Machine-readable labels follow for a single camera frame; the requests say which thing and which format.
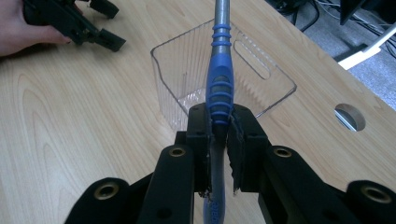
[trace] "transparent plastic bin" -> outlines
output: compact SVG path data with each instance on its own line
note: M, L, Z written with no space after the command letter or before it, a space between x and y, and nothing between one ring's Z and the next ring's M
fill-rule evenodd
M174 131L187 129L190 107L205 101L213 21L151 51L160 109ZM254 42L232 24L234 103L256 118L293 94L297 86Z

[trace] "wood grain surface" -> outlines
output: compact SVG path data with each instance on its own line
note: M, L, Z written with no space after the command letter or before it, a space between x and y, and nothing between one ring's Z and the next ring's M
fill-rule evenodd
M112 2L120 12L111 21L79 6L97 27L127 40L119 52L69 44L0 59L1 223L63 223L91 183L114 176L132 184L173 143L149 53L213 19L214 1ZM232 1L231 21L297 85L259 118L271 142L297 150L339 189L369 179L396 190L395 111L264 1ZM365 128L344 128L334 116L338 104L358 108ZM263 223L257 194L233 196L226 172L225 223ZM195 223L202 202L195 197Z

